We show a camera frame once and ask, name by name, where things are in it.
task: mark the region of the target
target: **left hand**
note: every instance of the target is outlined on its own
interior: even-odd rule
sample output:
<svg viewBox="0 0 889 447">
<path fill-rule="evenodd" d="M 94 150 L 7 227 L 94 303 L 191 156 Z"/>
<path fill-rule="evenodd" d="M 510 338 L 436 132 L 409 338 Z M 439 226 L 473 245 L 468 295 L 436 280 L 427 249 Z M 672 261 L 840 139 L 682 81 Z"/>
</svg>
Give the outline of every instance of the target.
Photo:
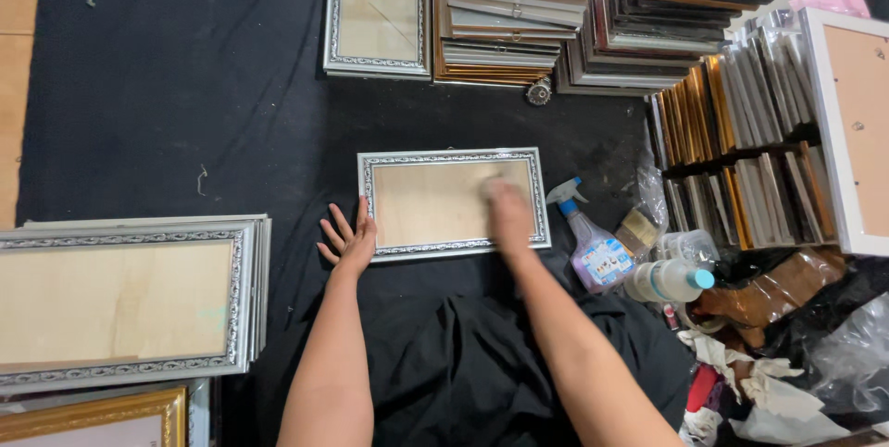
<svg viewBox="0 0 889 447">
<path fill-rule="evenodd" d="M 327 261 L 336 266 L 336 269 L 349 271 L 357 277 L 371 263 L 377 244 L 377 225 L 373 222 L 373 218 L 367 215 L 367 198 L 362 195 L 358 203 L 358 218 L 354 233 L 346 216 L 342 215 L 336 204 L 330 204 L 329 207 L 339 233 L 326 219 L 321 220 L 321 228 L 324 229 L 333 247 L 339 251 L 339 257 L 321 242 L 317 243 L 318 250 Z"/>
</svg>

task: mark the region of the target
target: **red object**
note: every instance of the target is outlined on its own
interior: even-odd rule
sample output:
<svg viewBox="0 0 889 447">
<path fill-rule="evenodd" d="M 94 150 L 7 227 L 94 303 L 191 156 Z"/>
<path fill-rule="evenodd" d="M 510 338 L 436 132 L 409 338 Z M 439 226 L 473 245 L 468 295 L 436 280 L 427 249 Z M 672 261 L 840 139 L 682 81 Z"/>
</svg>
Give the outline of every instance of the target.
<svg viewBox="0 0 889 447">
<path fill-rule="evenodd" d="M 719 374 L 715 369 L 702 363 L 695 373 L 695 380 L 692 381 L 692 387 L 688 390 L 688 404 L 685 410 L 689 412 L 697 412 L 701 409 L 713 389 L 713 384 L 717 384 Z"/>
</svg>

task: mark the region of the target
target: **gold picture frame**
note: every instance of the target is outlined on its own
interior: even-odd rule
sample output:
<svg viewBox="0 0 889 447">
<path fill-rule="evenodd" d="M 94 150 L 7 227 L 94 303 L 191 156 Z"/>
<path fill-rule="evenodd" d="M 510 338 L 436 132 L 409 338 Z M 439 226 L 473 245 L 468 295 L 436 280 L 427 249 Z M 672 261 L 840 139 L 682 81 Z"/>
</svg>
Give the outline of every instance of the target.
<svg viewBox="0 0 889 447">
<path fill-rule="evenodd" d="M 0 443 L 160 416 L 160 447 L 185 447 L 188 389 L 108 398 L 0 417 Z"/>
</svg>

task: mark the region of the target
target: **pink paper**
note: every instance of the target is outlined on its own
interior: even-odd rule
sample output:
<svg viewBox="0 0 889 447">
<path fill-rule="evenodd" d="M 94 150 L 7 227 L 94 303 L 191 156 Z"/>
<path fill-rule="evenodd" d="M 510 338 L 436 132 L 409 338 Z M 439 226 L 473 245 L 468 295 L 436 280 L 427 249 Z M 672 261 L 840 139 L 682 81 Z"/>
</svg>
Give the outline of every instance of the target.
<svg viewBox="0 0 889 447">
<path fill-rule="evenodd" d="M 834 13 L 870 18 L 870 11 L 864 0 L 791 0 L 790 7 L 794 11 L 799 11 L 804 7 L 815 7 Z"/>
</svg>

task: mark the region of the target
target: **bottle label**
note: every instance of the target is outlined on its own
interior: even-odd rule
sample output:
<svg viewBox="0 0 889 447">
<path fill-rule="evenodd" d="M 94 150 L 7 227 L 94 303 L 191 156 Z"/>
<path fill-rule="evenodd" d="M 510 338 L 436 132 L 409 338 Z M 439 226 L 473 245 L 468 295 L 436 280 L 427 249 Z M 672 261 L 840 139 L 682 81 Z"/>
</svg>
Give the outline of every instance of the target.
<svg viewBox="0 0 889 447">
<path fill-rule="evenodd" d="M 619 274 L 633 269 L 633 261 L 617 239 L 607 239 L 587 249 L 582 257 L 583 266 L 593 277 L 593 282 L 605 286 L 617 280 Z"/>
</svg>

